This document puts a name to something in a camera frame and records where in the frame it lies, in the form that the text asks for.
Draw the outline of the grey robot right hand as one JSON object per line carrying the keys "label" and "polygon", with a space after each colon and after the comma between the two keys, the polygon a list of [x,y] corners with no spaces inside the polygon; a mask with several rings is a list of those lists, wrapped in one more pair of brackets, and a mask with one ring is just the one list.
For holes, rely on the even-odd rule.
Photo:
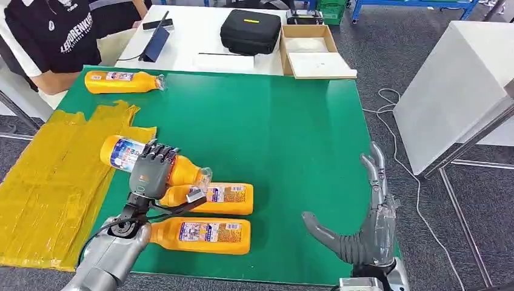
{"label": "grey robot right hand", "polygon": [[304,225],[315,239],[345,263],[387,267],[395,262],[394,242],[398,204],[388,189],[386,156],[372,141],[370,155],[360,154],[370,185],[370,204],[361,227],[352,235],[339,235],[319,223],[312,212],[302,212]]}

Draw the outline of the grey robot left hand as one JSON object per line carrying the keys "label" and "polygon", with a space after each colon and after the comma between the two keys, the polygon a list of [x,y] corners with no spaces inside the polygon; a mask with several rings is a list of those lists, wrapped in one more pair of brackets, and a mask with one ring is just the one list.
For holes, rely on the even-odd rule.
{"label": "grey robot left hand", "polygon": [[156,139],[147,143],[130,174],[130,192],[148,199],[161,199],[179,151],[178,147],[158,143]]}

